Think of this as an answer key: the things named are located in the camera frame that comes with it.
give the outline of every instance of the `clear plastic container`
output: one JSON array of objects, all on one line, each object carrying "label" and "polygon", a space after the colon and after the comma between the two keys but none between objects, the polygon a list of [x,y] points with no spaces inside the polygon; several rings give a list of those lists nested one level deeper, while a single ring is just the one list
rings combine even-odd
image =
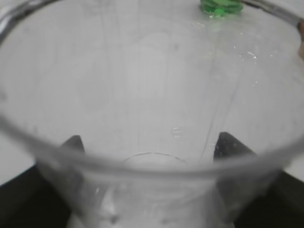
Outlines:
[{"label": "clear plastic container", "polygon": [[[244,2],[225,17],[198,0],[13,7],[1,137],[35,156],[86,228],[233,227],[304,148],[301,18]],[[258,156],[214,162],[224,132]],[[85,154],[60,148],[72,135]]]}]

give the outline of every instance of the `white countertop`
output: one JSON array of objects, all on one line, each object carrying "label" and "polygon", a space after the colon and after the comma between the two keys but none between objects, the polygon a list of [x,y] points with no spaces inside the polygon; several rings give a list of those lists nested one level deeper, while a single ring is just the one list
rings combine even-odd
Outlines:
[{"label": "white countertop", "polygon": [[[16,0],[1,0],[5,4]],[[299,16],[304,17],[304,2],[303,0],[269,0],[280,6],[283,6],[290,11],[295,12]],[[33,165],[33,160],[23,152],[19,151],[18,147],[14,147],[9,143],[4,136],[0,135],[0,185],[16,177],[27,168]],[[304,181],[304,156],[298,158],[294,163],[286,169],[290,174]]]}]

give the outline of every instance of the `green object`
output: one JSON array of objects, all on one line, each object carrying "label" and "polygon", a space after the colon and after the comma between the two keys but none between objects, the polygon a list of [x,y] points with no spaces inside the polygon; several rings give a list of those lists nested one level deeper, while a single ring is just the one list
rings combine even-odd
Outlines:
[{"label": "green object", "polygon": [[200,0],[201,10],[212,16],[237,14],[243,9],[241,0]]}]

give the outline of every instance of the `water droplet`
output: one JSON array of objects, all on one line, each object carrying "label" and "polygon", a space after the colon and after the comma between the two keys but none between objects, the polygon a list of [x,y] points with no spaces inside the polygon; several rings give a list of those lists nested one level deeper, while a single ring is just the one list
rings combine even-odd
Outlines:
[{"label": "water droplet", "polygon": [[255,56],[255,54],[253,54],[252,52],[248,51],[247,52],[248,54],[252,55],[252,56]]}]

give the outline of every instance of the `transparent plastic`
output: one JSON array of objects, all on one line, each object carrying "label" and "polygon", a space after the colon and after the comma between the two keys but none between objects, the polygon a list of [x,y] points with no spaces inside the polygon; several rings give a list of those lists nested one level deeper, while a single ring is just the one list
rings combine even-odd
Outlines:
[{"label": "transparent plastic", "polygon": [[[232,228],[304,148],[300,18],[287,15],[29,1],[0,23],[1,137],[35,156],[86,228]],[[222,132],[258,156],[214,163]],[[85,154],[60,148],[72,135]]]}]

